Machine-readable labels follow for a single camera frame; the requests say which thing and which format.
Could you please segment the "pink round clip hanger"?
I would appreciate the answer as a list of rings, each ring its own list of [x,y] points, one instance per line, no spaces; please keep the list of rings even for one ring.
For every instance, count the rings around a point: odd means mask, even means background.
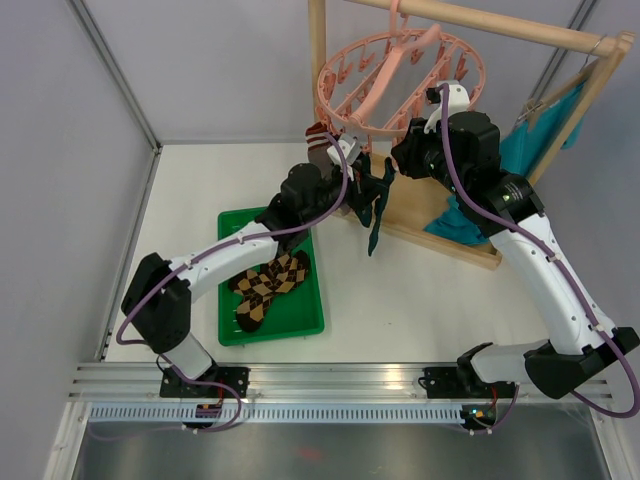
[[[485,64],[474,47],[437,23],[410,27],[400,5],[390,3],[386,31],[339,50],[317,77],[319,121],[333,134],[357,133],[365,150],[375,139],[397,144],[412,119],[428,120],[437,104],[427,90],[438,81],[464,86],[468,110],[476,107],[486,84]]]

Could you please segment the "dark teal christmas sock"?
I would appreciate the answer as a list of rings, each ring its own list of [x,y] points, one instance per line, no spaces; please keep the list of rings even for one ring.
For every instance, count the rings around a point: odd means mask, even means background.
[[[368,154],[360,153],[352,164],[353,179],[349,187],[348,205],[356,214],[364,227],[369,227],[372,220],[372,201],[367,199],[369,188],[368,176],[371,174],[371,160]]]

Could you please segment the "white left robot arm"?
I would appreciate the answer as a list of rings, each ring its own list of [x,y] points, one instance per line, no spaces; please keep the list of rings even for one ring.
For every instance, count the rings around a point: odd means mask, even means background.
[[[146,255],[121,304],[124,323],[177,368],[193,395],[210,395],[218,383],[216,363],[191,332],[192,305],[229,282],[245,297],[237,309],[241,324],[256,328],[276,295],[303,282],[310,260],[298,247],[311,227],[338,208],[352,210],[370,228],[369,246],[376,247],[394,176],[390,162],[383,176],[374,176],[366,155],[345,167],[333,164],[327,173],[311,163],[295,165],[268,206],[238,232],[171,260]]]

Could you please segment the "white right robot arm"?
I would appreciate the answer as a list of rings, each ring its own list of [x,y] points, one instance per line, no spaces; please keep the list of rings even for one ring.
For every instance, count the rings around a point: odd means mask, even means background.
[[[532,344],[483,343],[457,360],[459,388],[478,395],[496,382],[531,382],[553,399],[574,393],[639,345],[631,327],[599,310],[564,261],[539,197],[528,180],[501,167],[500,133],[484,113],[455,113],[429,128],[410,121],[392,148],[400,172],[433,178],[453,193],[529,289],[548,337]]]

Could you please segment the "grey sock red striped cuff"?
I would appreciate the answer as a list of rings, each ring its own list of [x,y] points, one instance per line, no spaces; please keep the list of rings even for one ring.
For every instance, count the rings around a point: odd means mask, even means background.
[[[308,127],[305,131],[308,162],[321,170],[330,170],[332,160],[327,150],[331,142],[326,137],[327,127],[320,121]]]

